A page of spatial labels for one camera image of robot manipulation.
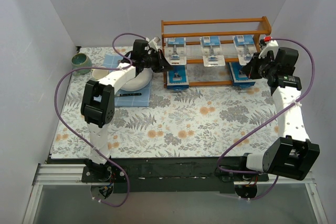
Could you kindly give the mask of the white blue harrys razor box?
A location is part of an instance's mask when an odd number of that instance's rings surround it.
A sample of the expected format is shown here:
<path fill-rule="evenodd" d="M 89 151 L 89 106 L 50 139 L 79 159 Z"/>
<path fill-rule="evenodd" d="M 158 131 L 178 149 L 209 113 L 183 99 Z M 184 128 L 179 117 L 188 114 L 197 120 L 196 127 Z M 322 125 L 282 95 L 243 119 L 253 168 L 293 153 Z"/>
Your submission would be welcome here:
<path fill-rule="evenodd" d="M 248 79 L 242 72 L 242 66 L 238 62 L 230 62 L 228 64 L 233 86 L 241 89 L 250 88 L 255 85 L 255 81 Z"/>

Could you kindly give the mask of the razor blister pack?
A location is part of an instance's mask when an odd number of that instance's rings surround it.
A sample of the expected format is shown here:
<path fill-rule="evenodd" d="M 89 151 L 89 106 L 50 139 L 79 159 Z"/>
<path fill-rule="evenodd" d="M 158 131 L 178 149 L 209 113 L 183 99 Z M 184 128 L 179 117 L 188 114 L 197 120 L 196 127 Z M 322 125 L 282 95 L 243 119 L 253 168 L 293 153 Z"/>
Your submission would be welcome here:
<path fill-rule="evenodd" d="M 225 59 L 218 36 L 203 36 L 199 38 L 205 67 L 224 67 Z"/>
<path fill-rule="evenodd" d="M 252 35 L 236 35 L 233 36 L 233 42 L 237 51 L 239 64 L 247 65 L 254 53 L 257 52 Z"/>
<path fill-rule="evenodd" d="M 165 58 L 170 65 L 186 65 L 186 38 L 167 38 L 165 41 Z"/>

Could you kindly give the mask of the orange wooden shelf rack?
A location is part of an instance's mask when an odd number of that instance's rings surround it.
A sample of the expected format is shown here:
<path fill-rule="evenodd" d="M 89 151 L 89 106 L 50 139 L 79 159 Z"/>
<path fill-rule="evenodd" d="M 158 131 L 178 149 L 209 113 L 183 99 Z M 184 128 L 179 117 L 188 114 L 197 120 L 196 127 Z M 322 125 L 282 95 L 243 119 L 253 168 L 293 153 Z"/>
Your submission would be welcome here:
<path fill-rule="evenodd" d="M 186 38 L 186 63 L 202 64 L 200 37 L 218 36 L 221 41 L 226 63 L 239 62 L 238 54 L 233 52 L 233 36 L 252 35 L 257 51 L 260 50 L 261 35 L 269 36 L 272 27 L 266 16 L 258 18 L 232 18 L 208 20 L 161 21 L 162 49 L 166 49 L 168 38 Z"/>

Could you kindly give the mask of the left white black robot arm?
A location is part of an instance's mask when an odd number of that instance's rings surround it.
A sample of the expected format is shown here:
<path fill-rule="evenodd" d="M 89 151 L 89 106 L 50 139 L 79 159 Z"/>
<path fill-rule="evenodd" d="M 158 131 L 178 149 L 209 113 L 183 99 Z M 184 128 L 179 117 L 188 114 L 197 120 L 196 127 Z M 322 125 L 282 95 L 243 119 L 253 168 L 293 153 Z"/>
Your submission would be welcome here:
<path fill-rule="evenodd" d="M 172 69 L 157 46 L 159 41 L 158 37 L 135 40 L 132 50 L 126 53 L 116 71 L 97 81 L 90 80 L 85 85 L 81 114 L 87 123 L 92 145 L 85 165 L 100 182 L 108 181 L 112 175 L 106 162 L 109 157 L 108 126 L 114 117 L 115 94 L 119 90 L 141 90 L 149 84 L 153 73 Z"/>

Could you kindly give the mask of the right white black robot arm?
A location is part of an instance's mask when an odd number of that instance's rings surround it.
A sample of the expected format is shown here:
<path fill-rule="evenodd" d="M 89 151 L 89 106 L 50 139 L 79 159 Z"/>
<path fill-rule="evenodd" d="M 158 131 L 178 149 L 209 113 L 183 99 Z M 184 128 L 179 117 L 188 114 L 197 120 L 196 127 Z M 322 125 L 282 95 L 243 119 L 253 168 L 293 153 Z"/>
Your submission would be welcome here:
<path fill-rule="evenodd" d="M 238 166 L 238 176 L 251 180 L 257 172 L 303 180 L 320 154 L 310 141 L 303 122 L 300 103 L 301 80 L 294 76 L 298 51 L 291 48 L 263 49 L 242 67 L 251 79 L 267 79 L 271 97 L 279 114 L 278 138 L 263 154 L 247 154 Z"/>

